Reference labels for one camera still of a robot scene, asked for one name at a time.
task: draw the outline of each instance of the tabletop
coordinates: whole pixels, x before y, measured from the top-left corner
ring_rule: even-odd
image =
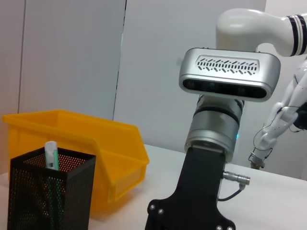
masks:
[[[90,230],[143,230],[147,206],[153,199],[169,197],[175,190],[185,154],[146,145],[150,158],[143,183],[124,196],[109,214],[91,217]],[[237,230],[300,230],[307,228],[307,182],[228,164],[225,170],[251,177],[246,189],[226,202],[218,202],[223,216]],[[0,175],[0,230],[6,229],[9,183]],[[223,180],[219,197],[238,189]]]

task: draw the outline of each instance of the black mesh pen holder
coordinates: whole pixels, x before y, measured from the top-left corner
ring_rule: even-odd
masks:
[[[59,171],[44,148],[11,159],[8,230],[87,230],[96,156],[58,149]]]

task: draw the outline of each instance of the cable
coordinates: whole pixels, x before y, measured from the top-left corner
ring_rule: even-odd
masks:
[[[265,128],[267,128],[267,127],[270,127],[272,124],[273,124],[273,121],[275,120],[275,118],[276,118],[276,116],[282,111],[282,109],[283,108],[286,108],[286,107],[292,107],[292,108],[299,108],[299,106],[285,106],[285,107],[281,107],[278,111],[277,111],[277,113],[276,113],[276,115],[275,115],[275,117],[274,117],[274,119],[272,120],[272,122],[268,125],[268,126],[266,126],[266,127],[263,127],[262,129],[260,129],[257,133],[256,133],[256,135],[254,136],[254,138],[253,138],[253,145],[254,145],[254,148],[255,149],[257,149],[257,150],[259,150],[259,151],[268,151],[268,150],[273,150],[273,148],[269,148],[269,149],[266,149],[266,150],[261,150],[261,149],[258,149],[257,147],[256,147],[256,145],[255,145],[255,138],[256,138],[256,136],[257,136],[257,134],[258,133],[260,133],[263,129],[265,129]]]
[[[291,128],[289,127],[289,130],[293,133],[299,133],[300,131],[303,131],[302,129],[301,130],[296,130],[296,131],[292,131]]]
[[[239,189],[238,191],[236,191],[235,193],[233,193],[232,195],[230,195],[229,197],[226,197],[226,198],[218,198],[218,201],[227,201],[227,200],[230,200],[232,198],[234,198],[236,195],[238,195],[240,192],[242,192],[241,189]]]

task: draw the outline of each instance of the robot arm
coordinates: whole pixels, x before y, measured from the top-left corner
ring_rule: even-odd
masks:
[[[262,43],[290,57],[307,53],[307,13],[276,17],[247,9],[224,12],[217,22],[216,47],[223,50],[254,52]]]
[[[268,121],[260,131],[260,141],[251,153],[251,167],[264,167],[264,160],[273,150],[277,138],[297,119],[297,110],[307,102],[307,59],[298,67],[282,102],[274,105]]]
[[[306,54],[306,20],[307,13],[280,18],[255,10],[232,9],[224,12],[217,23],[217,48],[253,52],[258,45],[271,43],[284,57]],[[295,73],[282,102],[274,105],[250,155],[252,168],[264,167],[277,138],[295,122],[297,109],[307,101],[306,70],[307,60]]]

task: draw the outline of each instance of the yellow plastic bin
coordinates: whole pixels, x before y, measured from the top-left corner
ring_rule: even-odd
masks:
[[[149,159],[136,126],[63,110],[3,116],[9,159],[53,140],[60,148],[96,155],[91,213],[101,213],[142,182]]]

